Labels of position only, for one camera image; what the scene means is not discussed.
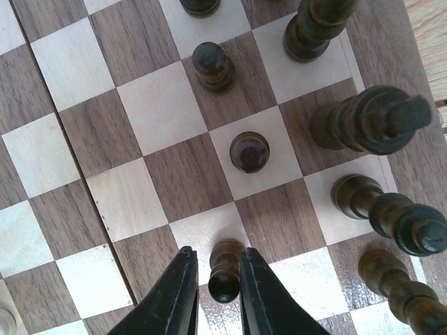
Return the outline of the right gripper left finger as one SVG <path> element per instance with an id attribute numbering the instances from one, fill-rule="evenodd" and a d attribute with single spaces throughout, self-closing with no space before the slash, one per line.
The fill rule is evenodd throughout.
<path id="1" fill-rule="evenodd" d="M 109 333 L 197 334 L 197 252 L 181 247 L 146 297 Z"/>

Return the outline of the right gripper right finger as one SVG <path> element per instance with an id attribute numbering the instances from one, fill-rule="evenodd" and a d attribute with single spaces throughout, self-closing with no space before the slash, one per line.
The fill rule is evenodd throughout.
<path id="1" fill-rule="evenodd" d="M 240 306 L 244 334 L 327 334 L 289 294 L 257 249 L 240 260 Z"/>

